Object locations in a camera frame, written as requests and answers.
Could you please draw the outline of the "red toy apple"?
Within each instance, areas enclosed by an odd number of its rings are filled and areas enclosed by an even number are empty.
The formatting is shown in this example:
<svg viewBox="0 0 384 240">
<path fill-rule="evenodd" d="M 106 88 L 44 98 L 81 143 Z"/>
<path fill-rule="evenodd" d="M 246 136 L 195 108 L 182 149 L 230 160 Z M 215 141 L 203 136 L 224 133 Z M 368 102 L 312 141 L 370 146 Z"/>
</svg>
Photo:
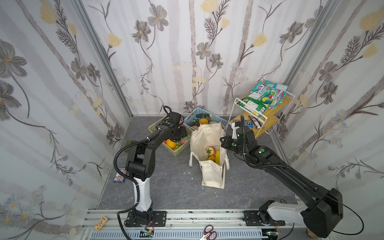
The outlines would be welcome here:
<svg viewBox="0 0 384 240">
<path fill-rule="evenodd" d="M 209 156 L 214 156 L 216 154 L 216 149 L 212 146 L 206 148 L 206 152 Z"/>
</svg>

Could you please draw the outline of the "floral canvas tote bag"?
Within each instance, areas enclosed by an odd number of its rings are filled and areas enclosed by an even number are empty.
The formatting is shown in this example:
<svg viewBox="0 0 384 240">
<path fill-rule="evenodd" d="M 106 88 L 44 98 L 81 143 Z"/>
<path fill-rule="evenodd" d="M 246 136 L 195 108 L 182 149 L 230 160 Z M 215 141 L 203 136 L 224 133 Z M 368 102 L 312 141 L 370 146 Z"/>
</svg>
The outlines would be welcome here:
<svg viewBox="0 0 384 240">
<path fill-rule="evenodd" d="M 225 131 L 221 123 L 200 125 L 192 133 L 190 139 L 190 161 L 197 160 L 202 173 L 202 185 L 206 187 L 224 189 L 226 171 L 230 169 L 227 150 L 221 147 L 220 138 L 225 137 Z M 221 153 L 221 165 L 215 163 L 215 156 L 209 156 L 206 148 L 212 146 Z"/>
</svg>

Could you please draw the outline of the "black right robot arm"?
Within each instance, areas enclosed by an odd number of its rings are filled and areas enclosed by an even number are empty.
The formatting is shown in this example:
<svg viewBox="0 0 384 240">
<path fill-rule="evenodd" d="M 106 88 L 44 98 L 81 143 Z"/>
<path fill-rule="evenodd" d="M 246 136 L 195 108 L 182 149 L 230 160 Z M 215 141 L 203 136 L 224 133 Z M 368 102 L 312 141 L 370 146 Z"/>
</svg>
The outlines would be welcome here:
<svg viewBox="0 0 384 240">
<path fill-rule="evenodd" d="M 220 142 L 222 148 L 241 155 L 249 167 L 272 175 L 303 201 L 305 207 L 297 214 L 271 202 L 266 211 L 273 220 L 303 224 L 320 238 L 328 237 L 342 220 L 342 194 L 335 188 L 328 190 L 309 180 L 287 165 L 273 150 L 259 145 L 244 120 L 235 124 L 234 136 L 221 137 Z"/>
</svg>

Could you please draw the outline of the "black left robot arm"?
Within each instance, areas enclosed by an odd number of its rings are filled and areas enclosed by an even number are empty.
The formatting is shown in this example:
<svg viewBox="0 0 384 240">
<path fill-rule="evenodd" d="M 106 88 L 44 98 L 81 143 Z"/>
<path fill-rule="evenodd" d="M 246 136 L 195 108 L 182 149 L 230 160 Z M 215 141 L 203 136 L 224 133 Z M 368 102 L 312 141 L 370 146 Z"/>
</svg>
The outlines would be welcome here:
<svg viewBox="0 0 384 240">
<path fill-rule="evenodd" d="M 154 220 L 153 203 L 150 197 L 150 177 L 156 167 L 156 150 L 165 141 L 178 143 L 187 136 L 184 118 L 163 106 L 166 116 L 155 126 L 155 131 L 140 141 L 121 148 L 114 156 L 114 169 L 134 185 L 135 204 L 117 213 L 119 225 L 148 226 Z"/>
</svg>

